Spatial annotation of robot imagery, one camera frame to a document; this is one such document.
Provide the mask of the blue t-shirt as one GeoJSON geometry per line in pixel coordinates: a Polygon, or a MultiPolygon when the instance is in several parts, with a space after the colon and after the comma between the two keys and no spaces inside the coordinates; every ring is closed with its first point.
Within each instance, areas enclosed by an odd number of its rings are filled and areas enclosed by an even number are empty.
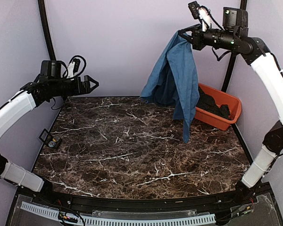
{"type": "Polygon", "coordinates": [[[191,44],[175,32],[158,58],[140,97],[158,106],[174,106],[173,120],[183,121],[183,141],[189,142],[190,126],[200,98],[198,74],[191,44]]]}

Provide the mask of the round yellow grey brooch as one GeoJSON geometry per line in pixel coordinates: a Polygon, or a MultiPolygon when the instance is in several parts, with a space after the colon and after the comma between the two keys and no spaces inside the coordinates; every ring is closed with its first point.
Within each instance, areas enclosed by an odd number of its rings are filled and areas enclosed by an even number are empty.
{"type": "Polygon", "coordinates": [[[54,147],[56,146],[56,142],[50,141],[50,142],[48,143],[48,146],[51,147],[51,148],[54,148],[54,147]]]}

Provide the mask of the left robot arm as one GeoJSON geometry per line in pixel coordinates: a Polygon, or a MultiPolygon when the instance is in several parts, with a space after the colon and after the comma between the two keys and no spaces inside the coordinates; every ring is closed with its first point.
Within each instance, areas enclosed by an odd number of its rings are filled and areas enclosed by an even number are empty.
{"type": "MultiPolygon", "coordinates": [[[[82,72],[78,69],[84,60],[76,55],[68,65],[62,61],[42,61],[36,79],[24,85],[0,108],[0,139],[24,115],[42,103],[55,97],[68,98],[93,92],[99,82],[88,75],[83,80],[80,78],[82,72]]],[[[0,178],[37,192],[47,205],[57,202],[57,194],[48,188],[50,183],[47,180],[14,164],[1,154],[0,178]]]]}

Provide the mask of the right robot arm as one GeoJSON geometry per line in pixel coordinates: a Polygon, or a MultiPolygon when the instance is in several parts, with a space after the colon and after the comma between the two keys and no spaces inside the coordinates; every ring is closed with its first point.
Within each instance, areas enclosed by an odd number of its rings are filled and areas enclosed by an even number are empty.
{"type": "Polygon", "coordinates": [[[237,190],[232,192],[231,200],[242,204],[248,199],[249,190],[268,172],[283,150],[283,72],[264,41],[248,36],[246,10],[224,7],[223,24],[214,29],[211,23],[215,19],[205,6],[194,1],[188,7],[193,18],[200,23],[182,29],[178,34],[195,50],[211,46],[240,54],[263,81],[279,115],[279,121],[266,133],[260,152],[237,184],[237,190]]]}

